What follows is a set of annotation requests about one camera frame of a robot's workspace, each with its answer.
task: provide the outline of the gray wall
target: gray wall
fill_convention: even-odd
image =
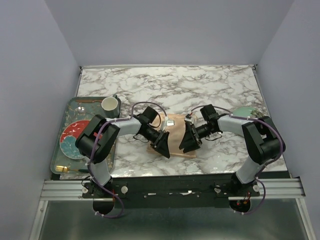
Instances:
[[[0,7],[0,239],[28,239],[79,68],[43,0]]]
[[[286,141],[289,170],[300,176],[320,238],[320,1],[296,0],[259,62],[270,114]]]
[[[46,0],[77,62],[256,64],[293,0]]]

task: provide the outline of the tray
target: tray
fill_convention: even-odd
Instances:
[[[83,121],[83,120],[88,120],[90,121],[92,117],[96,114],[100,114],[104,117],[108,117],[103,109],[101,108],[101,102],[104,98],[108,96],[99,96],[99,97],[74,97],[72,98],[65,109],[63,120],[61,123],[59,135],[55,144],[55,149],[53,152],[52,160],[51,160],[51,165],[50,169],[54,174],[66,174],[61,171],[57,171],[56,167],[57,166],[63,166],[67,167],[71,170],[86,170],[87,167],[85,166],[86,161],[84,158],[80,159],[72,159],[67,157],[61,150],[60,148],[60,138],[62,136],[62,133],[64,130],[72,123],[76,121]],[[118,98],[118,102],[121,108],[121,100]],[[83,111],[79,111],[77,108],[78,107],[83,107]],[[106,158],[106,161],[108,163],[108,168],[109,172],[112,171],[113,166],[114,166],[114,160],[115,160],[115,151],[116,151],[116,144],[117,141],[114,142],[114,145],[111,149],[111,152]],[[69,171],[68,174],[77,174],[77,171]]]

